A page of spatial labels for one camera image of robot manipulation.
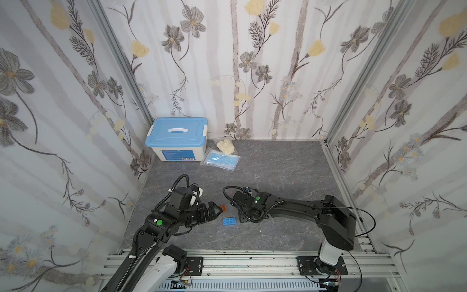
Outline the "blue long lego brick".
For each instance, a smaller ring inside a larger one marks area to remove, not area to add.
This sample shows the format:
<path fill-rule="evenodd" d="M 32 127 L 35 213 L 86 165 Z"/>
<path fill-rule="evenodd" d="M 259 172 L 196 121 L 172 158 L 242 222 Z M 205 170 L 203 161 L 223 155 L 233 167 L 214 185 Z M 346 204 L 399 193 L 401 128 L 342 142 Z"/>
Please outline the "blue long lego brick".
<path fill-rule="evenodd" d="M 235 217 L 228 217 L 222 219 L 223 226 L 236 226 L 237 219 Z"/>

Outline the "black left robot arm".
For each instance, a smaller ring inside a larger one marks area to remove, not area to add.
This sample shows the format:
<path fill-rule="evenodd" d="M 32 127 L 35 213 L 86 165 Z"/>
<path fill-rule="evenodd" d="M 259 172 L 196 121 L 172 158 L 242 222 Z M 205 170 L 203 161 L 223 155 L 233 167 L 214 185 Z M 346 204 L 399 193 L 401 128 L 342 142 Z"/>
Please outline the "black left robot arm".
<path fill-rule="evenodd" d="M 171 237 L 182 236 L 180 227 L 187 234 L 194 227 L 214 221 L 223 210 L 210 201 L 202 203 L 201 188 L 190 183 L 189 176 L 179 176 L 169 193 L 151 210 L 143 225 L 133 236 L 131 250 L 101 289 L 103 292 L 132 292 L 142 282 L 151 261 Z"/>

